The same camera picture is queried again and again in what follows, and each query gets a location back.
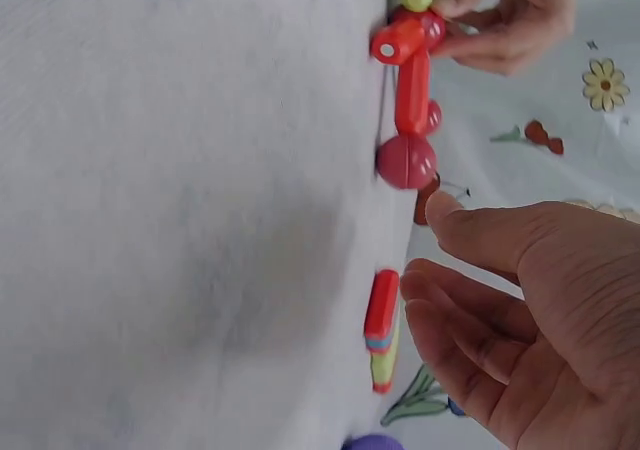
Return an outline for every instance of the red sphere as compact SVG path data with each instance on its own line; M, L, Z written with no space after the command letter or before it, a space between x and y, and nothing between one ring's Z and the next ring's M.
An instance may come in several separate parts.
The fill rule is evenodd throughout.
M392 187L424 188L436 176L436 154L424 138L397 135L378 149L376 166Z
M440 108L440 105L438 105L438 102L436 102L435 100L429 100L429 108L427 109L427 113L427 131L425 133L425 136L429 136L434 133L442 122L442 109Z
M424 12L412 12L411 10L407 10L403 6L400 6L394 10L391 19L394 22L408 19L418 20L425 31L425 47L427 50L438 45L442 40L444 40L446 35L444 18L431 10L425 10Z

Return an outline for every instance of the yellow flower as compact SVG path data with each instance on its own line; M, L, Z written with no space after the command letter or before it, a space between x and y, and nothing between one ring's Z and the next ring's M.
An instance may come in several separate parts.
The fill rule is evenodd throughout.
M582 94L590 99L591 108L596 112L610 112L624 105L624 97L630 90L624 84L624 73L615 67L613 60L591 60L589 66L591 71L582 75L585 83Z
M636 212L631 208L617 209L606 203L603 203L602 205L598 205L597 207L594 207L593 205L591 205L589 202L585 200L567 200L566 203L570 203L571 205L577 205L579 207L589 208L591 210L595 210L596 212L606 213L608 215L613 215L614 217L624 218L625 220L628 220L630 222L640 224L640 213Z

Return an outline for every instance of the white sheet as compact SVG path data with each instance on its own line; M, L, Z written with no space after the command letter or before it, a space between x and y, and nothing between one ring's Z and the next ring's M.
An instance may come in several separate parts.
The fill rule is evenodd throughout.
M578 0L573 38L562 43L523 75L505 79L437 61L434 96L443 126L433 139L444 190L461 195L468 208L519 206L544 200L579 200L584 205L640 223L640 40L636 16L640 0ZM630 92L611 111L592 108L583 93L607 78L585 76L610 67L624 74ZM561 138L564 155L523 142L492 143L492 137L542 122ZM470 197L464 190L470 190ZM444 255L428 228L415 228L409 258L428 257L507 291L519 289ZM384 417L420 368L408 329L403 328L394 394ZM430 391L438 415L397 420L386 431L406 450L490 450L499 444L474 421L446 408L447 396Z
M385 5L0 0L0 448L371 428L364 314L413 212L374 174Z

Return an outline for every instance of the human hand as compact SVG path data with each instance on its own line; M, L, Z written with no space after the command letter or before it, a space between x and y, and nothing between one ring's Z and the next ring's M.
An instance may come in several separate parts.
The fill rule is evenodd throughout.
M640 448L640 225L564 203L466 211L442 192L426 214L446 252L525 298L408 265L409 327L451 398L512 449Z
M540 57L573 31L574 0L500 0L475 11L482 0L434 0L431 9L446 20L453 35L432 51L461 65L510 75ZM456 23L478 30L468 35Z

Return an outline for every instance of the purple ball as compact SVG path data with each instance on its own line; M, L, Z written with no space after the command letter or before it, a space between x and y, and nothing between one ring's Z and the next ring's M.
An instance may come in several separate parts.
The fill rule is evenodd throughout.
M342 450L404 450L404 447L386 435L367 435L345 443Z

